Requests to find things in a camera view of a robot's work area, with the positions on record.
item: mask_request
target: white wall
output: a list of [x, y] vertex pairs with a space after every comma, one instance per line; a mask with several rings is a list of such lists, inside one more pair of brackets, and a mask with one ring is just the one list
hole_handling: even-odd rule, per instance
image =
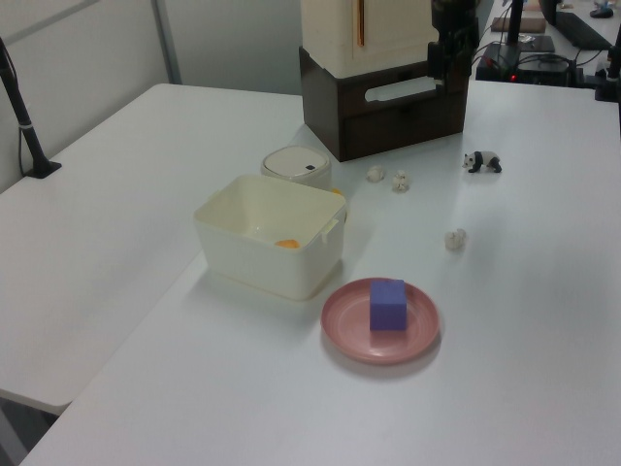
[[181, 82], [300, 94], [300, 0], [161, 0]]
[[[40, 2], [28, 3], [35, 9]], [[3, 22], [11, 23], [10, 12], [0, 13]], [[10, 33], [0, 30], [5, 42]], [[100, 0], [7, 49], [48, 158], [152, 85], [168, 82], [150, 0]], [[28, 168], [25, 144], [22, 151]], [[20, 178], [16, 154], [16, 117], [0, 86], [0, 192]]]

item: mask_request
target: pink plate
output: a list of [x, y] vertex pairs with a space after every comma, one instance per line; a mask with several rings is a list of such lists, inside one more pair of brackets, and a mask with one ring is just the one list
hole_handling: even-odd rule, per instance
[[359, 361], [396, 364], [412, 359], [428, 348], [440, 330], [433, 301], [420, 289], [406, 283], [408, 328], [405, 331], [370, 329], [371, 282], [363, 279], [337, 289], [326, 301], [321, 326], [339, 350]]

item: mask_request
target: container lid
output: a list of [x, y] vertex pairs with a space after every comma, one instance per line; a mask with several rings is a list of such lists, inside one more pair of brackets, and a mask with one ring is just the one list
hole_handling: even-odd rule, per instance
[[330, 159], [318, 150], [290, 146], [265, 157], [263, 166], [277, 177], [295, 179], [313, 172], [329, 170]]

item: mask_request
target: white plastic container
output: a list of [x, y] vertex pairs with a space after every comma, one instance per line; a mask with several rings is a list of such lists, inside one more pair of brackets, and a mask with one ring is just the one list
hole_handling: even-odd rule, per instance
[[263, 159], [261, 173], [306, 186], [332, 190], [332, 163], [328, 154], [312, 148], [290, 146]]
[[301, 2], [302, 47], [335, 78], [426, 61], [438, 40], [431, 0]]
[[[208, 265], [295, 300], [314, 295], [343, 253], [342, 196], [260, 175], [235, 179], [194, 213]], [[299, 247], [276, 246], [296, 240]]]

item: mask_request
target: panda figurine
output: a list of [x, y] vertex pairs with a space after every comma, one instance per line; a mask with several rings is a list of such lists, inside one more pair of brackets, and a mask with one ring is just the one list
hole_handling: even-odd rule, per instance
[[488, 150], [475, 151], [470, 155], [464, 155], [464, 165], [462, 168], [470, 168], [469, 173], [478, 172], [481, 166], [486, 165], [494, 169], [494, 172], [501, 173], [503, 168], [500, 164], [500, 157], [494, 152]]

